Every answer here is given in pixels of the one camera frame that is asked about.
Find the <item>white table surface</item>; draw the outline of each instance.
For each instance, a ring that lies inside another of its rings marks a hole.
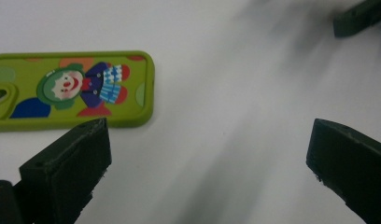
[[[0,53],[155,62],[153,117],[109,130],[113,163],[78,224],[364,223],[305,164],[315,118],[381,142],[381,24],[332,33],[355,3],[0,0]],[[66,131],[0,133],[0,179]]]

